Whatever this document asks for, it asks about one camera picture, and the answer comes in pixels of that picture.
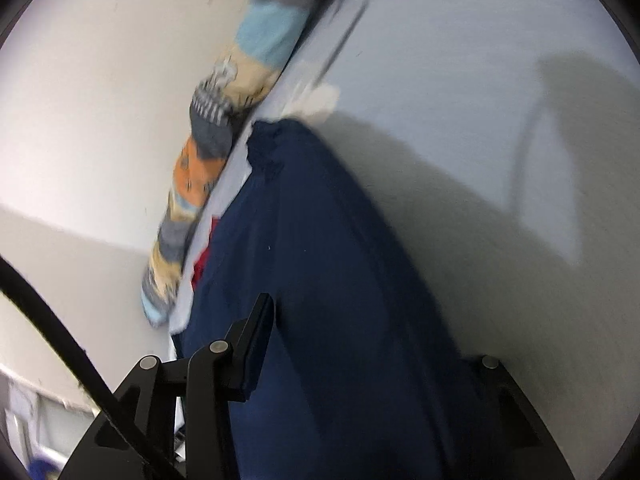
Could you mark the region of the navy blue work jacket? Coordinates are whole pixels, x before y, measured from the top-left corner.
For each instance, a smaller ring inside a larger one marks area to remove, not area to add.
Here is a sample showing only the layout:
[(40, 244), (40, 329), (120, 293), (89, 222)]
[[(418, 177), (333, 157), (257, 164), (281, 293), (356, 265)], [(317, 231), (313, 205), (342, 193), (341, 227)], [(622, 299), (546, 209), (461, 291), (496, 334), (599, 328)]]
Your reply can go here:
[(245, 479), (469, 479), (473, 391), (433, 297), (318, 136), (256, 122), (176, 338), (190, 356), (276, 303), (256, 391), (232, 408)]

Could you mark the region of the light blue cloud bedsheet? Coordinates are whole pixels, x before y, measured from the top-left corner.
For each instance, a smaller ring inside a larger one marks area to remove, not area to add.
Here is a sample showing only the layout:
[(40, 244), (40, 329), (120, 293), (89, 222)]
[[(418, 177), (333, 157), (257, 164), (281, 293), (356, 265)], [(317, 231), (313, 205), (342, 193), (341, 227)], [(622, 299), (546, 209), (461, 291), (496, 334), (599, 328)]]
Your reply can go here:
[(256, 122), (326, 144), (458, 355), (492, 356), (574, 477), (639, 474), (639, 61), (600, 0), (332, 0), (198, 219), (209, 254)]

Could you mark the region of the patchwork long pillow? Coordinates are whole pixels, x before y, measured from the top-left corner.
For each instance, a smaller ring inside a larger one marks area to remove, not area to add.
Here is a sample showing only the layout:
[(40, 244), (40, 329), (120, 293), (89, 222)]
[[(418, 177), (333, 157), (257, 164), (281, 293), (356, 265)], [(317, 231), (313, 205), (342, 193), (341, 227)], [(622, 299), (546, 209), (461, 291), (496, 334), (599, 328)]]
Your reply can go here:
[(190, 235), (233, 148), (245, 114), (270, 92), (318, 0), (250, 0), (232, 45), (196, 86), (190, 136), (177, 158), (164, 218), (141, 283), (152, 326), (176, 303)]

